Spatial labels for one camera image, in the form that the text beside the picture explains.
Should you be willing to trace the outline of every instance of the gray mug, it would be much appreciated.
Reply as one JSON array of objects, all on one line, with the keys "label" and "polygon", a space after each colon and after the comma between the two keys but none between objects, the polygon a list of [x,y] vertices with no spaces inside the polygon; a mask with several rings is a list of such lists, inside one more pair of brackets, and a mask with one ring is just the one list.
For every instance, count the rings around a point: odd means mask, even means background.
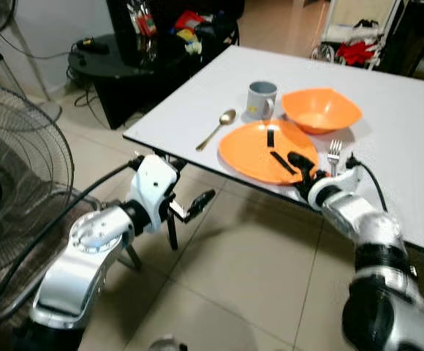
[{"label": "gray mug", "polygon": [[270,82],[249,85],[246,113],[253,119],[270,119],[277,97],[277,87]]}]

